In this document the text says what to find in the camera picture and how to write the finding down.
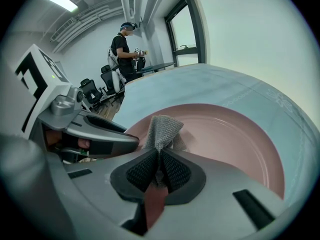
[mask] black rubber pad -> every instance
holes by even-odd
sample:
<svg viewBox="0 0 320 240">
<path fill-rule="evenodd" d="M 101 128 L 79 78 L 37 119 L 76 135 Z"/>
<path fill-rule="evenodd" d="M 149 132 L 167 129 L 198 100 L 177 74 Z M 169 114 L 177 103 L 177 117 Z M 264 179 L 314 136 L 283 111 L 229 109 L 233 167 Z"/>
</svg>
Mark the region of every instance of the black rubber pad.
<svg viewBox="0 0 320 240">
<path fill-rule="evenodd" d="M 144 192 L 154 178 L 158 166 L 158 152 L 154 148 L 114 169 L 110 175 L 111 185 L 122 199 L 143 204 Z M 172 149 L 162 150 L 160 166 L 169 192 L 165 205 L 190 202 L 206 183 L 202 168 L 175 154 Z"/>
<path fill-rule="evenodd" d="M 239 202 L 258 230 L 264 228 L 275 220 L 275 218 L 247 189 L 234 192 L 233 196 Z"/>
</svg>

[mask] vent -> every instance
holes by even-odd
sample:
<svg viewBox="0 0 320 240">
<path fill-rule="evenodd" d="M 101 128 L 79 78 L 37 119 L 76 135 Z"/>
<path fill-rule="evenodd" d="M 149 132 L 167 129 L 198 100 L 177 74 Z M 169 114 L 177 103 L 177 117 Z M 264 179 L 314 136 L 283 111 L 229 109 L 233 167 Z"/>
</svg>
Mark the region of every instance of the vent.
<svg viewBox="0 0 320 240">
<path fill-rule="evenodd" d="M 60 36 L 68 27 L 72 26 L 76 23 L 76 20 L 70 18 L 66 23 L 64 23 L 59 29 L 51 36 L 52 41 L 56 41 L 58 36 Z"/>
</svg>

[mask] white wall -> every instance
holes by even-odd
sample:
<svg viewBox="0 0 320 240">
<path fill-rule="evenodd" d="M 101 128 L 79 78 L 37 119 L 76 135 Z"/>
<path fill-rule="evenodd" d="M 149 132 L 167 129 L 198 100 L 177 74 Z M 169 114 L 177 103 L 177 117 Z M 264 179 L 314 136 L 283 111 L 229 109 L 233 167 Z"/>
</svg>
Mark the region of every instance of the white wall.
<svg viewBox="0 0 320 240">
<path fill-rule="evenodd" d="M 8 32 L 1 44 L 1 55 L 11 69 L 15 69 L 18 60 L 33 44 L 42 49 L 53 61 L 61 60 L 60 53 L 52 53 L 55 45 L 50 42 L 50 36 L 46 35 L 43 38 L 42 32 Z"/>
<path fill-rule="evenodd" d="M 106 86 L 100 77 L 101 68 L 108 64 L 108 48 L 124 22 L 126 22 L 124 16 L 117 16 L 103 21 L 96 26 L 95 30 L 82 38 L 80 36 L 75 42 L 68 45 L 67 50 L 62 51 L 63 58 L 61 63 L 66 76 L 73 85 L 79 87 L 80 82 L 88 78 L 94 80 L 97 89 Z M 136 47 L 146 50 L 146 46 L 140 36 L 127 36 L 126 40 L 131 52 Z"/>
<path fill-rule="evenodd" d="M 207 63 L 256 77 L 295 101 L 320 129 L 320 52 L 290 0 L 197 0 Z"/>
<path fill-rule="evenodd" d="M 176 57 L 176 60 L 178 63 L 178 67 L 197 64 L 199 62 L 197 53 L 178 55 Z"/>
<path fill-rule="evenodd" d="M 173 62 L 169 35 L 164 18 L 154 18 L 144 29 L 153 65 Z"/>
</svg>

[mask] window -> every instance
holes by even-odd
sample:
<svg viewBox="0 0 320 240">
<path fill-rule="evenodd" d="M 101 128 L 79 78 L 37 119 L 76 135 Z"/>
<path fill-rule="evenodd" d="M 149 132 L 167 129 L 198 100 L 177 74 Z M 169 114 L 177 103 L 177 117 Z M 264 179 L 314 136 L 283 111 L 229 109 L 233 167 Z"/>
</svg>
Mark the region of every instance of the window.
<svg viewBox="0 0 320 240">
<path fill-rule="evenodd" d="M 175 67 L 206 63 L 205 36 L 195 0 L 180 0 L 165 22 Z"/>
</svg>

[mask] office chair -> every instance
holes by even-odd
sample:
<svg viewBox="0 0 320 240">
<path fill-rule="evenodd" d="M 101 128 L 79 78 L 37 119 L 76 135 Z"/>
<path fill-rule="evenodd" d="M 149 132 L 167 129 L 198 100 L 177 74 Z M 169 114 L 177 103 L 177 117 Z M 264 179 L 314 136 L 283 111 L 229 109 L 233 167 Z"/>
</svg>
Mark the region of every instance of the office chair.
<svg viewBox="0 0 320 240">
<path fill-rule="evenodd" d="M 114 99 L 110 103 L 111 106 L 113 106 L 113 103 L 124 95 L 124 85 L 120 80 L 118 73 L 115 70 L 111 70 L 109 65 L 105 65 L 101 68 L 101 78 L 108 90 L 105 94 L 107 96 L 114 95 Z"/>
<path fill-rule="evenodd" d="M 100 99 L 103 96 L 102 89 L 104 90 L 104 88 L 99 88 L 100 91 L 98 91 L 95 82 L 92 79 L 89 80 L 88 78 L 82 80 L 80 84 L 81 86 L 79 88 L 83 90 L 84 96 L 88 102 L 92 104 L 94 111 L 97 111 L 100 106 L 104 105 L 100 103 Z"/>
</svg>

